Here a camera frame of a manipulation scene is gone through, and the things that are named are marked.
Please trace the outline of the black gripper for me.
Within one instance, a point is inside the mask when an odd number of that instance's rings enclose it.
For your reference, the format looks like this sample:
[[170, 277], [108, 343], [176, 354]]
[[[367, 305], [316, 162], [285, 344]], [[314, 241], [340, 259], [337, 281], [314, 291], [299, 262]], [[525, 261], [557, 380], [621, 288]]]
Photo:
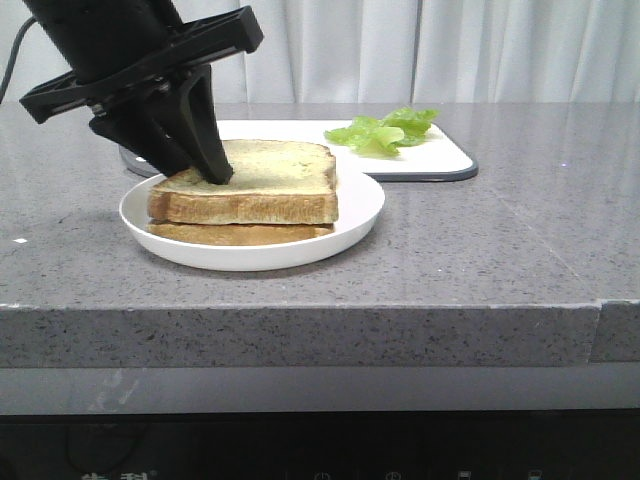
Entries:
[[[71, 67], [21, 98], [38, 123], [148, 80], [252, 53], [264, 39], [249, 6], [191, 22], [183, 22], [172, 5], [32, 5], [29, 10]], [[219, 136], [210, 65], [190, 71], [179, 97], [130, 97], [105, 108], [89, 122], [90, 129], [165, 176], [191, 165], [212, 184], [227, 184], [233, 176]]]

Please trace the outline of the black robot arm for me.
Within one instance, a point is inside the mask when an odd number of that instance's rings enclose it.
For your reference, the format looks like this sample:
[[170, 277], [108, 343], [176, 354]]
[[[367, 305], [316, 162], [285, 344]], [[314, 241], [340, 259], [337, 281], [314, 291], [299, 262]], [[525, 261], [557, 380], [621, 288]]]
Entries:
[[183, 22], [170, 1], [29, 1], [70, 72], [20, 100], [32, 118], [89, 107], [91, 130], [170, 177], [233, 175], [219, 136], [212, 62], [254, 52], [264, 34], [251, 7]]

